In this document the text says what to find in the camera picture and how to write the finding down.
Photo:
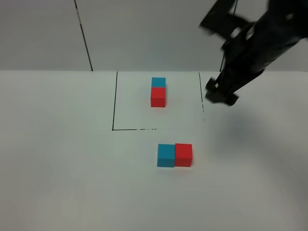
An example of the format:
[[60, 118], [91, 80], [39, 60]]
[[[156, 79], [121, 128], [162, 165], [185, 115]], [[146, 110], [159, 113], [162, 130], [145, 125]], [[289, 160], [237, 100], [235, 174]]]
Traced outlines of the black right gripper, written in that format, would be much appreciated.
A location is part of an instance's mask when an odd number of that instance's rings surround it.
[[224, 67], [217, 79], [207, 82], [205, 98], [227, 106], [238, 100], [234, 94], [238, 89], [308, 37], [306, 0], [270, 0], [256, 22], [230, 14], [234, 4], [233, 0], [216, 1], [199, 25], [225, 39]]

